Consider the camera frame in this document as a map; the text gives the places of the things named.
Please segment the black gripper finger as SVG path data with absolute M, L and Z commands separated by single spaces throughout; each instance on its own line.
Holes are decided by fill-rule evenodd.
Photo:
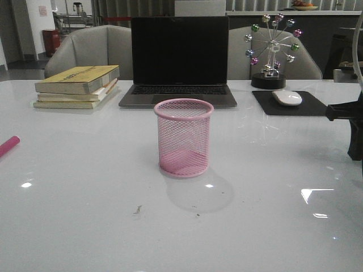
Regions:
M 326 108 L 326 117 L 333 121 L 335 119 L 349 120 L 358 117 L 358 102 L 341 104 L 329 104 Z

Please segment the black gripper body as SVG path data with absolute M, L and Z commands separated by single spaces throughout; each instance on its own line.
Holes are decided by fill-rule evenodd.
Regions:
M 348 155 L 352 160 L 362 160 L 362 93 L 354 103 L 353 117 L 349 119 L 351 126 L 351 140 Z

